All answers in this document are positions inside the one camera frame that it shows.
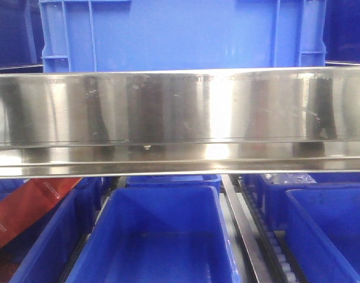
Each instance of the metal guide rail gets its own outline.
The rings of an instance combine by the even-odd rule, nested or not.
[[[0,177],[360,170],[360,67],[0,74]]]

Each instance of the blue plastic bin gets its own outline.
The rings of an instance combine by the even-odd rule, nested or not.
[[[45,72],[324,65],[326,0],[40,0]]]
[[[1,249],[19,264],[10,283],[57,282],[80,237],[94,226],[102,183],[100,177],[83,178],[54,209]],[[22,184],[0,180],[0,195],[6,197]]]
[[[221,185],[221,175],[158,175],[126,178],[127,187],[213,186],[218,194]]]
[[[360,189],[286,194],[286,241],[307,282],[360,283]]]
[[[114,191],[66,282],[240,282],[215,188]]]
[[[360,0],[328,1],[324,38],[328,60],[360,62]]]
[[[0,0],[0,67],[42,62],[38,0]]]
[[[311,173],[316,183],[271,184],[261,175],[246,177],[246,187],[262,209],[266,224],[273,231],[282,231],[287,225],[285,191],[290,189],[360,187],[360,173]]]

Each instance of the red plastic bag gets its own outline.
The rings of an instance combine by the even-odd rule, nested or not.
[[[31,179],[3,199],[0,249],[49,212],[81,179]]]

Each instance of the blue plastic crate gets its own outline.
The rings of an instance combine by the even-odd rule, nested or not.
[[[328,1],[324,39],[328,60],[360,62],[360,0]]]
[[[116,190],[66,282],[240,282],[215,188]]]
[[[0,1],[0,67],[40,63],[43,47],[38,0]]]
[[[286,241],[307,282],[360,283],[360,189],[286,194]]]
[[[0,180],[0,195],[6,197],[23,183]],[[1,249],[19,264],[10,283],[57,282],[80,237],[94,226],[102,184],[100,177],[83,178],[62,202]]]
[[[213,186],[220,193],[221,175],[157,175],[126,178],[127,187]]]
[[[333,188],[360,186],[360,173],[311,173],[316,183],[271,184],[262,175],[249,175],[246,187],[262,209],[266,224],[273,231],[286,229],[287,210],[285,191],[291,189]]]
[[[324,65],[326,0],[40,0],[45,72]]]

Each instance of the metal frame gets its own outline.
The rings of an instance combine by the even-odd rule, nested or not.
[[[360,171],[360,67],[0,75],[0,177]]]

